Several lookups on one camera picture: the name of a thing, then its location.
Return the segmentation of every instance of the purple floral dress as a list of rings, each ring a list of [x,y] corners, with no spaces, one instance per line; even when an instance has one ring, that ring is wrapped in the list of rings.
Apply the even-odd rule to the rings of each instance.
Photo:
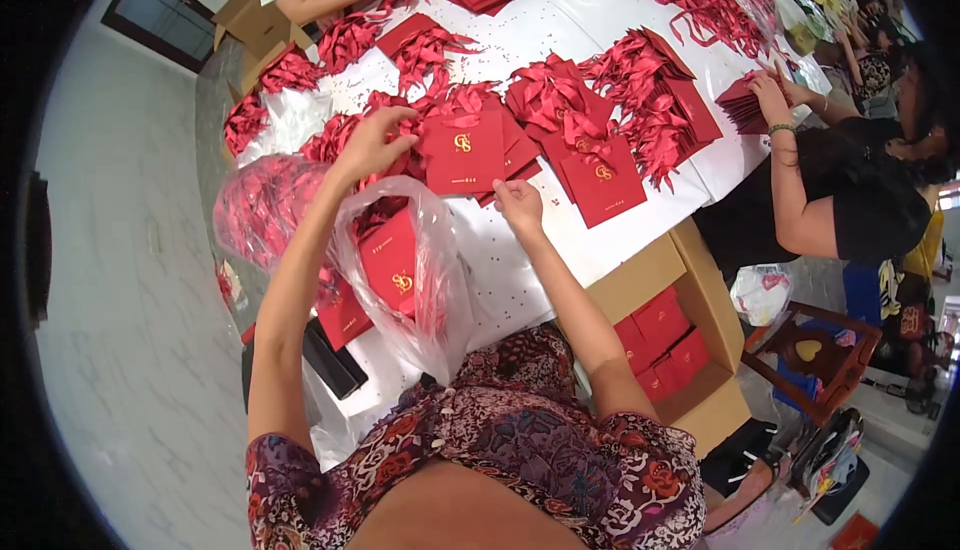
[[[706,503],[690,434],[633,412],[594,424],[573,396],[570,347],[551,325],[466,357],[449,388],[405,392],[343,463],[321,473],[279,435],[246,450],[256,548],[340,549],[394,485],[427,460],[498,480],[590,548],[687,548]]]

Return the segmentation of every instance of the black shirt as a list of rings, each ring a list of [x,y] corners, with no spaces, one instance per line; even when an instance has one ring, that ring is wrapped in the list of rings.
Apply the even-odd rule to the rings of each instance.
[[[879,264],[912,250],[927,231],[930,206],[906,176],[858,180],[845,168],[857,160],[895,160],[887,155],[886,144],[903,136],[896,121],[858,118],[797,135],[806,200],[833,196],[837,254],[843,260]],[[769,156],[729,195],[693,219],[721,270],[799,257],[777,243]]]

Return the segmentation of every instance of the bracelet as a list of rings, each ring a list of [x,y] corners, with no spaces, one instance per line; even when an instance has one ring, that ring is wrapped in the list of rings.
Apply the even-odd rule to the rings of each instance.
[[[797,128],[794,127],[792,124],[775,124],[772,127],[770,127],[769,131],[767,131],[767,135],[773,135],[777,131],[790,131],[794,135],[797,134]]]

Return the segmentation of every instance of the white table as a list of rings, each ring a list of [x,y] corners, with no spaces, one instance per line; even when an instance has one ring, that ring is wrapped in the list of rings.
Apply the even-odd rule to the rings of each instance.
[[[725,137],[694,155],[671,175],[675,193],[660,191],[644,182],[647,201],[630,211],[587,230],[575,206],[563,192],[556,175],[543,163],[542,173],[531,179],[543,196],[543,226],[578,281],[588,286],[602,278],[644,246],[733,189],[763,159],[759,138],[741,137],[712,100],[757,64],[722,44],[705,49],[686,39],[681,44],[668,23],[678,7],[653,0],[514,0],[496,17],[474,16],[446,0],[419,1],[422,12],[447,30],[477,41],[473,55],[451,54],[451,81],[502,81],[516,68],[544,60],[549,52],[580,62],[605,52],[628,28],[651,28],[661,34],[696,74],[696,86]],[[407,18],[397,11],[385,30]],[[686,33],[687,27],[678,24]],[[821,91],[830,84],[812,59],[801,64],[811,86]],[[335,108],[359,112],[373,90],[397,91],[399,72],[378,50],[368,52],[358,64],[339,76],[324,80],[334,96]],[[422,90],[410,94],[411,100]],[[450,198],[448,204],[462,220],[460,249],[473,270],[477,321],[470,350],[552,316],[544,289],[506,221],[492,206],[480,208],[472,199]],[[370,330],[348,347],[369,375],[369,381],[346,400],[337,402],[344,415],[370,409],[385,412],[403,388],[420,373],[394,358],[377,330]]]

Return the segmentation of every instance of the door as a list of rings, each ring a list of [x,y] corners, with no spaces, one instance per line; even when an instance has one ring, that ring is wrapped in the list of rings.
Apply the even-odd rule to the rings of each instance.
[[[199,73],[213,54],[211,18],[196,0],[113,0],[101,23]]]

